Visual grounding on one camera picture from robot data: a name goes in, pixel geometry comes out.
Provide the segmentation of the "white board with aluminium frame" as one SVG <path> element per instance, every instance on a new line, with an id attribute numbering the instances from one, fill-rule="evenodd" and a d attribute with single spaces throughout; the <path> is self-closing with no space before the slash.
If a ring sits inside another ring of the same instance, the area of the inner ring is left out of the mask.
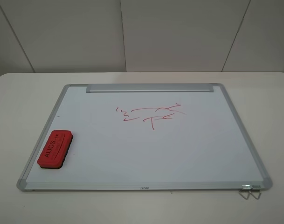
<path id="1" fill-rule="evenodd" d="M 53 130 L 60 169 L 37 160 Z M 17 181 L 28 190 L 237 189 L 272 180 L 224 85 L 68 84 Z"/>

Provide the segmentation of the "red whiteboard eraser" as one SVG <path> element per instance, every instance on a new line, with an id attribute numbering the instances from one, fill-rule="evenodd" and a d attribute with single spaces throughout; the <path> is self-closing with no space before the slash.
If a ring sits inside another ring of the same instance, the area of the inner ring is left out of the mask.
<path id="1" fill-rule="evenodd" d="M 37 160 L 42 169 L 60 169 L 63 166 L 73 135 L 69 130 L 53 130 Z"/>

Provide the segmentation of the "metal binder clip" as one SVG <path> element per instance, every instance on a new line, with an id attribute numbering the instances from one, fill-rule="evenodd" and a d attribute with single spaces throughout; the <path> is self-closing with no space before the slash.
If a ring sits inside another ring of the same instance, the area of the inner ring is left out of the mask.
<path id="1" fill-rule="evenodd" d="M 256 200 L 259 200 L 261 197 L 261 186 L 260 185 L 252 185 L 249 189 L 249 194 L 254 197 Z"/>
<path id="2" fill-rule="evenodd" d="M 251 189 L 252 189 L 251 185 L 242 185 L 241 189 L 239 190 L 239 195 L 243 199 L 248 200 L 249 196 L 250 196 Z"/>

